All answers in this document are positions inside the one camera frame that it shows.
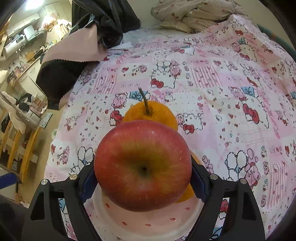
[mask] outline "white appliance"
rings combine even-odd
[[[28,27],[26,27],[25,29],[24,29],[24,35],[26,36],[26,39],[30,39],[30,37],[32,37],[33,35],[35,34],[35,30],[34,30],[34,28],[33,28],[33,26],[32,25],[30,25],[30,26],[28,26]]]
[[[8,59],[15,51],[25,45],[25,43],[26,38],[21,34],[3,48],[3,56]]]

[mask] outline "red apple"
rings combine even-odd
[[[190,151],[182,136],[151,120],[122,123],[109,131],[94,160],[104,193],[134,212],[177,201],[190,182],[191,170]]]

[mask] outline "screw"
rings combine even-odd
[[[47,179],[43,179],[42,181],[41,181],[41,185],[45,185],[45,184],[47,184],[48,183],[48,180]]]
[[[76,180],[77,179],[77,174],[72,174],[71,176],[70,176],[70,180]]]
[[[241,179],[240,179],[240,182],[241,182],[241,184],[247,184],[247,180],[244,179],[244,178],[241,178]]]
[[[217,180],[217,179],[218,179],[218,175],[216,175],[216,174],[211,174],[211,175],[210,175],[210,178],[213,179],[213,180]]]

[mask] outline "bedsheet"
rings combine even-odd
[[[281,46],[236,15],[198,34],[150,36],[132,48],[110,50],[78,78],[51,144],[45,178],[64,180],[89,164],[103,136],[142,101],[142,87],[147,99],[172,110],[178,132],[210,173],[248,181],[268,237],[296,191],[295,72]],[[62,199],[60,206],[75,239]],[[99,227],[91,199],[85,208],[102,238],[120,238]]]

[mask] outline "ceiling light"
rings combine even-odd
[[[26,10],[32,10],[35,8],[39,8],[43,5],[44,0],[27,0],[26,1]]]

